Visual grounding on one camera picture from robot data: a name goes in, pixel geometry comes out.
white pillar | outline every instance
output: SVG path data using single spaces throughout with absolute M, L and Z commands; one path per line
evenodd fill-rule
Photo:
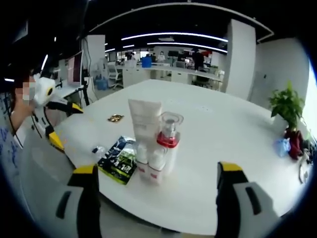
M 222 91 L 247 100 L 254 74 L 256 32 L 254 27 L 232 19 L 227 35 L 228 53 Z
M 91 58 L 90 70 L 95 68 L 95 65 L 101 58 L 105 57 L 105 36 L 104 35 L 88 35 L 82 40 L 81 49 L 83 52 L 83 67 L 88 68 Z

blue object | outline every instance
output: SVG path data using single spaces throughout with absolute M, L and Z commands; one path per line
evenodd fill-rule
M 143 57 L 142 68 L 151 68 L 151 66 L 152 66 L 152 57 Z
M 280 139 L 274 143 L 274 149 L 279 157 L 284 157 L 291 150 L 289 139 Z
M 103 78 L 96 78 L 96 85 L 98 90 L 107 90 L 108 89 L 108 80 Z

plant pot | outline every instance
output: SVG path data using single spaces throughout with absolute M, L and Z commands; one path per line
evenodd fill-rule
M 273 122 L 273 130 L 279 135 L 284 136 L 284 132 L 288 126 L 288 123 L 286 120 L 284 120 L 283 117 L 281 117 L 279 114 L 277 114 L 274 118 Z

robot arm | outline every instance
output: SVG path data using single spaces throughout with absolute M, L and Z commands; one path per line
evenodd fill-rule
M 34 116 L 39 130 L 53 146 L 63 151 L 64 146 L 46 116 L 46 109 L 59 110 L 69 114 L 81 114 L 83 110 L 77 104 L 56 96 L 55 81 L 45 77 L 36 79 L 34 102 L 36 104 Z

potted plant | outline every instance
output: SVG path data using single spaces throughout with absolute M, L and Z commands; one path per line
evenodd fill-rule
M 291 82 L 287 83 L 287 88 L 283 91 L 274 90 L 269 102 L 272 108 L 271 117 L 275 117 L 274 128 L 281 134 L 287 126 L 288 130 L 295 130 L 298 119 L 302 117 L 305 102 L 293 90 Z

